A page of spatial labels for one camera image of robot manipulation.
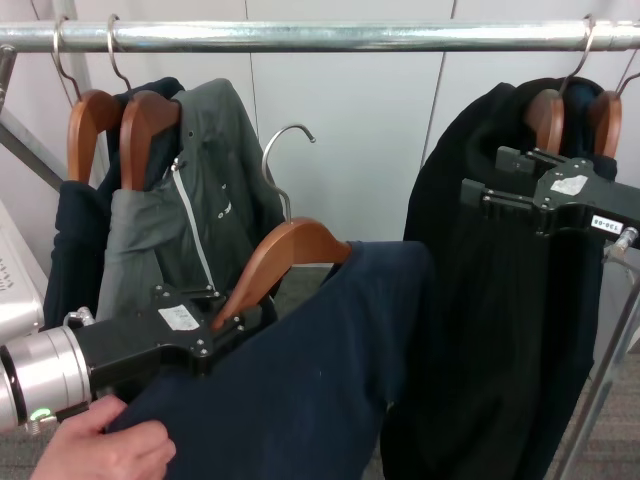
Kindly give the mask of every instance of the carpet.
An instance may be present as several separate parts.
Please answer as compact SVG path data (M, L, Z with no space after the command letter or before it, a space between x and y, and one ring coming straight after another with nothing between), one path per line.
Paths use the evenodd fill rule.
M286 315L312 295L326 271L324 268L294 268L276 296L280 315ZM588 383L582 400L589 388ZM567 432L574 426L575 418ZM22 430L0 436L0 480L27 480L53 430L48 428L39 437L29 437ZM564 440L558 454L562 452L563 444ZM556 462L551 466L548 479L552 478L555 466ZM640 480L640 354L627 355L574 478ZM376 452L363 480L383 479L381 461Z

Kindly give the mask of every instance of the navy garment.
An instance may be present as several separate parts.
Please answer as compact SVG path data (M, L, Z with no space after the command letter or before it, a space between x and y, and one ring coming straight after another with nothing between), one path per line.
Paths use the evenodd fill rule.
M206 378L160 375L112 430L161 421L177 447L169 479L360 480L403 390L410 337L428 357L441 336L425 247L352 247L294 312Z
M151 90L171 98L184 90L175 78L148 83L115 98L126 105L135 92ZM104 251L111 223L111 198L120 188L120 126L107 132L110 167L98 189L75 181L60 186L56 215L58 233L53 239L51 273L44 299L43 330L62 325L65 315L89 307L95 315L104 270ZM162 178L178 153L179 135L173 129L154 138L147 165L145 189Z
M535 146L524 113L561 83L498 85L454 120L418 176L405 240L434 256L448 351L412 362L381 436L387 480L541 480L571 417L593 361L602 242L581 232L539 238L459 200L464 178L533 195L537 179L497 170L496 152ZM593 149L585 91L602 89L574 78L565 93L563 155ZM615 177L615 161L593 160Z

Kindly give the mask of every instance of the metal hanger hook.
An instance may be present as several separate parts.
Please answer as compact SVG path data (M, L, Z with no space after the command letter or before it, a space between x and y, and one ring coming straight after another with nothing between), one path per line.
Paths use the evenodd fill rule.
M587 37L587 45L584 48L584 53L582 54L582 58L580 59L580 63L578 64L578 67L564 78L564 81L560 86L560 90L558 91L561 97L564 91L567 89L567 86L569 85L569 80L575 77L578 74L578 72L582 69L584 62L587 61L587 57L589 56L589 51L591 50L593 37L595 36L595 33L596 33L596 30L595 30L596 20L593 18L593 15L591 14L584 17L584 19L589 20L589 36Z
M56 68L58 69L58 73L69 80L71 83L73 83L73 88L76 91L78 100L80 100L80 87L78 87L78 82L76 82L75 78L73 78L71 75L68 75L64 71L64 68L62 68L62 62L60 61L60 26L65 20L69 20L69 17L67 17L66 15L61 15L56 22L56 26L53 29L53 63L55 63Z
M120 20L120 17L114 13L109 17L109 21L107 22L107 49L109 50L109 59L111 60L113 71L116 72L118 77L124 80L124 83L127 85L127 90L131 90L129 79L120 73L120 69L118 68L118 65L116 65L116 56L113 53L113 44L116 41L115 33L113 32L113 24L116 20Z
M618 97L620 97L622 95L622 92L624 92L624 89L627 88L627 85L629 85L629 82L631 80L634 80L638 77L640 77L640 72L631 75L629 78L627 78L626 80L624 79L624 77L627 76L627 72L629 71L629 68L631 68L631 64L633 63L633 59L636 58L636 53L638 53L638 50L635 50L633 52L633 55L631 55L631 58L629 59L629 63L627 63L627 68L624 69L624 73L622 74L622 77L620 78L620 82L618 83L618 86L616 87L616 95Z
M275 141L278 139L280 135L282 135L284 132L292 128L299 128L305 133L305 135L307 136L307 138L311 143L316 143L315 137L311 135L311 132L307 127L305 127L301 123L295 123L293 125L289 125L288 127L284 127L283 129L276 132L276 134L273 137L271 137L271 140L269 140L269 143L267 143L267 147L264 149L264 154L262 155L262 176L264 177L264 180L267 182L267 184L271 188L273 188L276 192L278 192L278 194L284 200L285 220L287 223L291 223L291 200L289 199L289 195L287 195L287 193L284 190L282 190L281 188L278 188L276 184L273 183L273 179L271 179L271 176L267 173L267 162L269 160L269 153L271 152L271 147L273 147L273 144L275 143Z

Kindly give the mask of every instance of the white label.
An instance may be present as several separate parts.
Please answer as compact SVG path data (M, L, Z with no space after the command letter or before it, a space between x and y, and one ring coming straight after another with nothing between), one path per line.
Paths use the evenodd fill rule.
M195 318L189 313L184 305L171 308L159 308L158 313L162 315L171 330L195 330L200 326Z
M551 190L554 192L564 193L565 195L577 195L587 183L587 177L584 175L578 175L577 177L565 178L563 180L556 180L553 182Z
M611 233L622 233L622 225L620 222L616 222L614 220L609 220L608 218L600 217L599 215L594 215L591 220L591 226L599 228L600 230L606 230Z

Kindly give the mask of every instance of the green light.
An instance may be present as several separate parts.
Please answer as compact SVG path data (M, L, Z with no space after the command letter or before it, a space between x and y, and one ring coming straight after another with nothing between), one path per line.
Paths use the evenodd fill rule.
M49 415L51 415L51 410L49 410L48 408L39 408L31 414L29 420L35 422L39 418L48 417Z

